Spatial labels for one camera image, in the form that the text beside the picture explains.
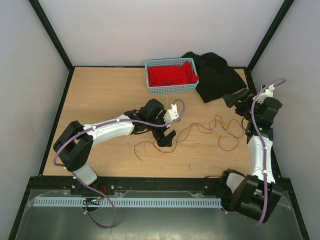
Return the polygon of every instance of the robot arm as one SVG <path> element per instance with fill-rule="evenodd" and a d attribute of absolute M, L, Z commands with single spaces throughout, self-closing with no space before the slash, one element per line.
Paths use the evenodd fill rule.
<path fill-rule="evenodd" d="M 274 138 L 271 125 L 278 110 L 282 107 L 282 104 L 273 98 L 273 90 L 274 85 L 271 85 L 261 93 L 253 108 L 255 123 L 265 147 L 263 147 L 252 119 L 252 105 L 256 96 L 247 89 L 223 96 L 229 108 L 235 106 L 235 112 L 248 120 L 245 134 L 250 149 L 250 174 L 244 176 L 232 169 L 228 169 L 223 174 L 223 181 L 232 191 L 229 209 L 260 221 L 265 207 L 264 198 L 267 196 L 267 211 L 264 214 L 263 223 L 268 220 L 282 195 L 281 187 L 276 185 L 271 165 L 271 148 Z"/>
<path fill-rule="evenodd" d="M 71 122 L 55 142 L 53 149 L 57 152 L 70 138 L 82 131 L 89 130 L 76 138 L 77 141 L 73 140 L 67 144 L 60 152 L 59 157 L 69 172 L 73 172 L 82 182 L 90 185 L 98 178 L 96 172 L 87 163 L 91 148 L 119 136 L 141 134 L 149 131 L 152 132 L 159 147 L 171 147 L 176 132 L 173 130 L 165 135 L 170 126 L 166 124 L 171 123 L 178 117 L 176 104 L 172 104 L 171 109 L 165 110 L 161 102 L 151 99 L 139 111 L 126 111 L 111 120 L 84 125 L 81 125 L 78 121 Z M 143 123 L 166 126 L 155 127 Z"/>

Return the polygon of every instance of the cable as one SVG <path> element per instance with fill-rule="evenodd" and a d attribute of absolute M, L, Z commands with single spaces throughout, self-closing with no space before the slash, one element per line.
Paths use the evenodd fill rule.
<path fill-rule="evenodd" d="M 200 182 L 203 183 L 205 181 L 205 179 L 207 179 L 207 178 L 221 178 L 221 177 L 222 177 L 222 174 L 221 175 L 209 175 L 209 176 L 205 176 L 204 178 L 202 178 L 202 180 Z"/>
<path fill-rule="evenodd" d="M 234 147 L 234 148 L 232 148 L 232 149 L 230 149 L 230 150 L 226 150 L 226 149 L 224 149 L 224 148 L 222 148 L 221 147 L 221 145 L 220 145 L 220 139 L 221 139 L 222 137 L 219 137 L 219 139 L 218 139 L 218 145 L 219 145 L 219 148 L 221 148 L 223 151 L 225 151 L 225 152 L 231 152 L 231 151 L 233 151 L 233 150 L 235 150 L 237 147 L 238 147 L 238 145 L 239 145 L 239 139 L 237 138 L 237 137 L 235 137 L 235 139 L 236 139 L 236 146 Z"/>
<path fill-rule="evenodd" d="M 198 127 L 198 130 L 199 130 L 201 133 L 203 133 L 203 134 L 212 134 L 212 133 L 213 133 L 212 130 L 213 130 L 213 129 L 216 130 L 217 122 L 219 122 L 219 124 L 221 125 L 221 128 L 222 128 L 226 133 L 228 133 L 229 135 L 231 135 L 231 136 L 233 136 L 234 138 L 237 139 L 237 144 L 236 144 L 236 146 L 235 146 L 234 148 L 232 148 L 232 149 L 224 149 L 224 148 L 221 146 L 221 144 L 220 144 L 220 139 L 223 138 L 222 136 L 220 136 L 220 138 L 219 138 L 219 140 L 218 140 L 218 146 L 219 146 L 220 149 L 222 149 L 222 150 L 225 151 L 225 152 L 231 152 L 231 151 L 233 151 L 234 149 L 236 149 L 236 148 L 239 146 L 239 139 L 243 137 L 244 131 L 241 132 L 241 136 L 239 136 L 239 137 L 233 135 L 232 133 L 230 133 L 230 132 L 227 131 L 227 130 L 229 129 L 230 122 L 236 121 L 236 122 L 238 123 L 239 127 L 240 127 L 239 129 L 242 130 L 240 122 L 239 122 L 238 120 L 234 119 L 234 118 L 231 118 L 231 120 L 230 120 L 230 121 L 228 122 L 228 124 L 227 124 L 227 127 L 224 127 L 224 126 L 223 126 L 223 123 L 221 123 L 219 120 L 217 120 L 217 116 L 220 117 L 220 119 L 222 120 L 222 117 L 221 117 L 220 115 L 216 115 L 216 116 L 215 116 L 215 119 L 213 119 L 213 120 L 210 121 L 210 123 L 211 123 L 212 121 L 216 121 L 215 126 L 213 126 L 213 125 L 211 125 L 211 124 L 202 125 L 202 124 L 200 124 L 200 123 L 193 122 L 193 123 L 191 123 L 188 127 L 186 127 L 185 129 L 183 129 L 183 130 L 178 134 L 176 140 L 173 140 L 174 142 L 176 142 L 176 144 L 175 144 L 174 149 L 173 149 L 172 151 L 162 151 L 162 150 L 160 150 L 160 149 L 155 145 L 155 140 L 154 140 L 153 142 L 151 142 L 151 141 L 141 141 L 141 142 L 138 142 L 136 145 L 134 145 L 134 147 L 133 147 L 133 152 L 134 152 L 135 156 L 136 156 L 140 161 L 142 161 L 142 159 L 141 159 L 141 158 L 138 156 L 138 154 L 137 154 L 136 147 L 137 147 L 139 144 L 142 144 L 142 143 L 149 143 L 149 144 L 152 144 L 153 147 L 154 147 L 157 151 L 159 151 L 160 153 L 163 153 L 163 154 L 173 153 L 173 152 L 176 150 L 176 148 L 177 148 L 177 146 L 178 146 L 178 143 L 191 143 L 191 142 L 193 143 L 193 142 L 195 142 L 195 141 L 186 141 L 186 139 L 187 139 L 188 136 L 189 136 L 190 130 L 192 129 L 193 126 L 197 126 L 197 127 Z M 203 132 L 203 131 L 201 131 L 202 128 L 204 128 L 204 129 L 206 129 L 206 130 L 210 130 L 211 132 Z M 180 135 L 181 135 L 184 131 L 186 131 L 186 130 L 188 130 L 186 137 L 185 137 L 183 140 L 179 140 Z"/>
<path fill-rule="evenodd" d="M 103 193 L 104 194 L 107 193 L 107 187 L 105 185 L 101 185 L 100 188 L 103 188 Z"/>
<path fill-rule="evenodd" d="M 42 197 L 43 195 L 50 194 L 50 193 L 55 193 L 55 194 L 57 194 L 57 193 L 59 193 L 59 192 L 58 192 L 57 190 L 51 190 L 51 191 L 47 191 L 47 192 L 41 193 L 41 194 L 37 195 L 36 197 L 28 200 L 28 201 L 26 202 L 26 204 L 27 204 L 27 205 L 33 204 L 38 198 Z"/>
<path fill-rule="evenodd" d="M 133 135 L 140 135 L 140 134 L 146 134 L 147 132 L 150 132 L 150 130 L 145 130 L 145 131 L 141 131 L 141 132 L 136 132 Z"/>
<path fill-rule="evenodd" d="M 251 105 L 251 118 L 252 118 L 252 123 L 254 126 L 254 129 L 256 130 L 261 143 L 262 143 L 262 148 L 263 148 L 263 186 L 264 186 L 264 201 L 263 201 L 263 209 L 262 209 L 262 214 L 261 217 L 259 219 L 259 221 L 254 224 L 254 226 L 258 227 L 262 224 L 262 222 L 265 219 L 266 213 L 267 213 L 267 205 L 268 205 L 268 180 L 267 180 L 267 149 L 266 149 L 266 143 L 260 133 L 260 130 L 257 126 L 256 120 L 255 120 L 255 104 L 260 96 L 260 94 L 262 94 L 267 88 L 269 88 L 271 85 L 273 85 L 273 87 L 277 87 L 283 83 L 285 83 L 287 81 L 286 78 L 280 78 L 277 80 L 274 80 L 272 82 L 270 82 L 269 84 L 267 84 L 264 88 L 261 89 L 260 92 L 258 92 L 258 94 L 254 97 L 252 105 Z"/>
<path fill-rule="evenodd" d="M 245 118 L 246 118 L 246 117 L 243 117 L 242 120 L 241 120 L 241 127 L 242 127 L 243 130 L 246 130 L 246 129 L 244 128 L 244 120 L 245 120 Z"/>
<path fill-rule="evenodd" d="M 105 199 L 108 200 L 108 202 L 111 204 L 111 206 L 113 208 L 113 211 L 114 211 L 114 219 L 113 219 L 113 222 L 111 223 L 111 225 L 109 225 L 109 226 L 105 226 L 105 225 L 102 225 L 102 224 L 96 222 L 88 212 L 88 205 L 91 203 L 91 201 L 86 203 L 85 208 L 84 208 L 84 214 L 88 215 L 88 217 L 91 219 L 93 224 L 96 225 L 98 228 L 101 228 L 101 229 L 111 229 L 111 228 L 113 228 L 116 225 L 116 222 L 118 220 L 118 211 L 117 211 L 117 208 L 114 205 L 114 203 L 111 201 L 111 199 L 106 194 L 102 193 L 101 191 L 99 191 L 99 190 L 97 190 L 97 189 L 85 184 L 74 173 L 72 173 L 72 174 L 76 177 L 76 179 L 79 181 L 79 183 L 81 183 L 84 187 L 86 187 L 87 189 L 90 189 L 90 190 L 98 193 L 99 195 L 103 196 Z"/>
<path fill-rule="evenodd" d="M 87 132 L 90 132 L 90 131 L 93 131 L 94 129 L 98 129 L 100 127 L 103 127 L 103 126 L 107 126 L 107 125 L 110 125 L 110 124 L 115 124 L 115 123 L 120 123 L 120 122 L 133 122 L 133 123 L 141 123 L 141 124 L 145 124 L 145 125 L 148 125 L 148 126 L 152 126 L 152 127 L 156 127 L 156 128 L 161 128 L 161 127 L 167 127 L 171 124 L 174 124 L 175 122 L 179 121 L 181 119 L 181 117 L 183 116 L 183 114 L 185 113 L 185 109 L 186 109 L 186 105 L 185 105 L 185 102 L 182 100 L 182 99 L 176 99 L 173 101 L 173 104 L 176 104 L 176 102 L 181 102 L 182 103 L 182 111 L 181 113 L 179 114 L 179 116 L 177 117 L 177 119 L 173 120 L 172 122 L 169 122 L 169 123 L 166 123 L 166 124 L 153 124 L 153 123 L 149 123 L 149 122 L 146 122 L 146 121 L 140 121 L 140 120 L 134 120 L 134 119 L 116 119 L 116 120 L 111 120 L 111 121 L 107 121 L 107 122 L 103 122 L 101 124 L 97 124 L 96 126 L 94 127 L 90 127 L 88 129 L 85 129 L 81 132 L 78 132 L 76 135 L 72 136 L 71 138 L 69 138 L 59 149 L 58 151 L 56 151 L 55 153 L 55 156 L 53 158 L 53 165 L 55 166 L 59 166 L 59 167 L 65 167 L 63 164 L 59 164 L 57 163 L 57 158 L 59 156 L 59 154 L 62 152 L 62 150 L 69 144 L 71 143 L 73 140 L 75 140 L 76 138 L 78 138 L 79 136 L 87 133 Z M 118 213 L 117 213 L 117 209 L 114 205 L 114 203 L 110 200 L 110 198 L 107 197 L 106 194 L 102 193 L 101 191 L 93 188 L 93 187 L 90 187 L 89 185 L 85 184 L 83 181 L 81 181 L 77 176 L 75 176 L 76 179 L 84 186 L 86 187 L 87 189 L 90 189 L 98 194 L 100 194 L 101 196 L 103 196 L 104 198 L 106 198 L 113 210 L 114 210 L 114 220 L 112 222 L 111 225 L 109 226 L 104 226 L 104 225 L 101 225 L 100 223 L 96 222 L 92 216 L 89 214 L 87 208 L 88 208 L 88 205 L 90 204 L 90 202 L 88 202 L 86 205 L 85 205 L 85 209 L 84 209 L 84 214 L 85 215 L 88 215 L 88 217 L 92 220 L 92 222 L 94 223 L 94 225 L 96 225 L 97 227 L 101 228 L 101 229 L 110 229 L 110 228 L 113 228 L 115 225 L 116 225 L 116 222 L 117 222 L 117 219 L 118 219 Z"/>
<path fill-rule="evenodd" d="M 200 134 L 200 132 L 198 132 L 198 135 L 196 136 L 196 139 L 195 140 L 191 140 L 191 141 L 183 141 L 183 143 L 184 144 L 187 144 L 187 143 L 194 143 L 196 140 L 198 140 L 198 138 L 199 138 L 199 134 Z"/>
<path fill-rule="evenodd" d="M 223 206 L 221 206 L 221 209 L 224 211 L 224 214 L 239 214 L 236 211 L 227 211 Z"/>
<path fill-rule="evenodd" d="M 181 119 L 181 117 L 183 116 L 183 114 L 185 113 L 185 109 L 186 109 L 186 105 L 185 102 L 181 99 L 176 99 L 173 101 L 173 104 L 176 104 L 176 102 L 181 102 L 182 103 L 182 111 L 179 114 L 179 116 L 177 117 L 177 119 L 173 120 L 172 122 L 166 123 L 166 124 L 153 124 L 150 122 L 146 122 L 146 121 L 140 121 L 140 120 L 134 120 L 134 119 L 116 119 L 116 120 L 111 120 L 111 121 L 107 121 L 107 122 L 103 122 L 101 124 L 97 124 L 95 127 L 90 127 L 88 129 L 85 129 L 81 132 L 78 132 L 76 135 L 72 136 L 71 138 L 69 138 L 59 149 L 58 151 L 56 151 L 54 158 L 53 158 L 53 165 L 55 166 L 59 166 L 59 167 L 64 167 L 65 165 L 63 164 L 59 164 L 57 163 L 57 158 L 59 156 L 59 154 L 62 152 L 63 149 L 65 149 L 65 147 L 71 143 L 73 140 L 75 140 L 76 138 L 78 138 L 79 136 L 86 134 L 87 132 L 93 131 L 94 128 L 98 129 L 110 124 L 115 124 L 115 123 L 122 123 L 122 122 L 132 122 L 132 123 L 140 123 L 140 124 L 145 124 L 148 126 L 152 126 L 152 127 L 156 127 L 156 128 L 161 128 L 161 127 L 167 127 L 171 124 L 174 124 L 175 122 L 179 121 Z"/>
<path fill-rule="evenodd" d="M 150 141 L 141 141 L 141 142 L 138 142 L 136 145 L 134 145 L 134 147 L 133 147 L 133 152 L 134 152 L 135 156 L 136 156 L 138 159 L 140 159 L 140 161 L 142 161 L 142 159 L 137 155 L 136 146 L 138 146 L 139 144 L 143 144 L 143 143 L 150 143 L 150 144 L 153 145 L 153 143 L 150 142 Z"/>

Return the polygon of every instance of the wooden surface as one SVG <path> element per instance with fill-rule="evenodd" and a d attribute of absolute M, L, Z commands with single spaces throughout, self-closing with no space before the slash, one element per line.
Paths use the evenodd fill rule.
<path fill-rule="evenodd" d="M 244 71 L 236 71 L 246 83 Z M 125 111 L 143 107 L 152 98 L 162 102 L 166 109 L 175 99 L 185 101 L 185 114 L 180 122 L 173 125 L 177 133 L 191 123 L 208 124 L 216 115 L 223 118 L 225 126 L 230 118 L 239 121 L 242 119 L 235 114 L 234 109 L 226 107 L 222 99 L 203 103 L 196 91 L 149 94 L 144 68 L 76 67 L 53 142 L 72 121 L 93 124 L 114 119 Z M 241 130 L 237 122 L 232 121 L 229 129 L 234 135 L 240 136 Z M 183 140 L 186 135 L 187 131 L 181 134 L 180 139 Z M 239 139 L 238 147 L 232 151 L 219 148 L 220 137 L 220 144 L 226 150 L 237 145 L 237 139 L 219 126 L 213 130 L 213 134 L 200 133 L 197 127 L 193 127 L 186 143 L 179 143 L 172 153 L 162 153 L 150 143 L 141 143 L 136 147 L 136 154 L 142 161 L 139 160 L 134 154 L 134 146 L 142 141 L 153 142 L 152 133 L 148 132 L 129 137 L 121 136 L 100 143 L 91 150 L 88 161 L 99 176 L 110 177 L 202 178 L 220 176 L 223 170 L 228 168 L 247 174 L 250 153 L 246 136 Z M 55 152 L 52 146 L 50 148 L 43 175 L 71 175 L 62 167 L 53 165 Z M 170 152 L 173 147 L 161 149 Z"/>

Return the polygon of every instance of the white cable tray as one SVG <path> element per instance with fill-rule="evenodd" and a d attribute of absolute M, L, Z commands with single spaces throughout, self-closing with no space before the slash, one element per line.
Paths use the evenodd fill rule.
<path fill-rule="evenodd" d="M 220 198 L 133 198 L 110 197 L 117 208 L 221 208 Z M 84 207 L 85 197 L 39 197 L 34 207 Z M 90 206 L 111 207 L 108 200 L 97 200 Z"/>

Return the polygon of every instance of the blue plastic basket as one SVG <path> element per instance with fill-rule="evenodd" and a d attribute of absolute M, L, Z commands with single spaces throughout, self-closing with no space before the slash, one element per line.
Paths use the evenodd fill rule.
<path fill-rule="evenodd" d="M 195 62 L 191 57 L 146 61 L 145 65 L 144 65 L 145 66 L 145 74 L 146 74 L 146 85 L 149 88 L 150 93 L 151 94 L 173 94 L 173 93 L 193 92 L 196 89 L 196 86 L 198 85 L 199 80 L 196 83 L 182 84 L 182 85 L 149 86 L 148 67 L 183 66 L 186 61 L 188 61 L 190 63 L 194 74 L 198 76 Z"/>

